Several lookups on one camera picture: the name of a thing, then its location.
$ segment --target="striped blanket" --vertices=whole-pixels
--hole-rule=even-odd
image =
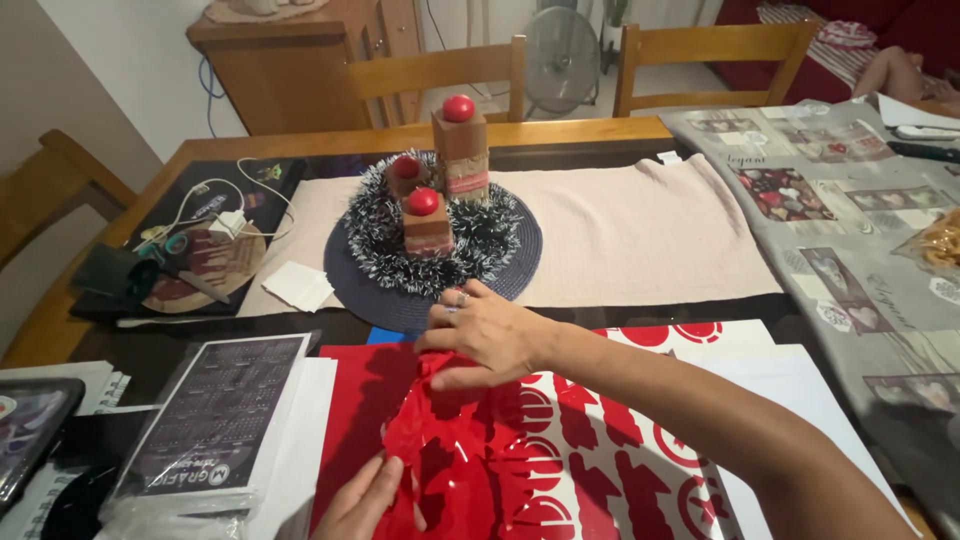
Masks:
[[[807,6],[797,6],[793,4],[768,4],[761,3],[756,7],[756,14],[760,17],[760,22],[764,24],[783,24],[802,22],[808,18],[821,19],[822,17]],[[810,48],[806,54],[817,63],[825,67],[850,88],[856,85],[857,80],[866,69],[867,64],[874,59],[876,53],[880,52],[876,47],[861,49],[855,51],[842,51],[832,47],[816,38],[810,41]],[[934,84],[939,81],[924,73],[924,81],[928,84]]]

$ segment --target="scissors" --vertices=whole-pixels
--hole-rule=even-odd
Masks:
[[[144,258],[152,258],[160,263],[160,269],[164,274],[183,280],[213,300],[229,305],[230,298],[226,294],[190,271],[189,247],[190,238],[186,234],[176,233],[162,244],[151,242],[136,254]]]

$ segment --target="tinsel garland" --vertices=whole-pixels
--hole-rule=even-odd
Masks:
[[[433,152],[410,150],[405,154],[435,170]],[[360,190],[344,214],[350,252],[360,269],[382,287],[432,297],[470,278],[494,280],[520,245],[516,229],[521,217],[514,196],[491,183],[487,204],[447,201],[455,239],[453,253],[445,258],[410,257],[403,245],[400,204],[391,195],[384,175],[398,157],[382,160],[364,173]]]

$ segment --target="chair backrest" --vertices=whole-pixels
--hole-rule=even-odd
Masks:
[[[136,194],[60,130],[0,179],[0,269],[63,216],[90,204],[108,221],[136,202]]]
[[[643,31],[636,24],[624,26],[613,116],[653,107],[780,105],[819,26],[817,20]],[[691,61],[779,61],[780,67],[769,90],[634,96],[637,67]]]
[[[526,41],[525,36],[514,36],[506,45],[357,61],[347,68],[353,91],[361,101],[410,90],[510,81],[510,110],[506,114],[488,114],[487,119],[522,122]],[[384,118],[384,123],[393,127],[396,122]]]

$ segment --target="calendar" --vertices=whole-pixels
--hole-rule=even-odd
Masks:
[[[292,390],[284,388],[308,339],[295,334],[204,343],[139,443],[118,493],[253,489],[256,471],[269,475],[273,468],[275,456],[265,449],[273,446],[276,453],[270,431],[278,439],[282,426],[272,420],[282,420],[289,408]],[[257,468],[258,459],[269,463]]]

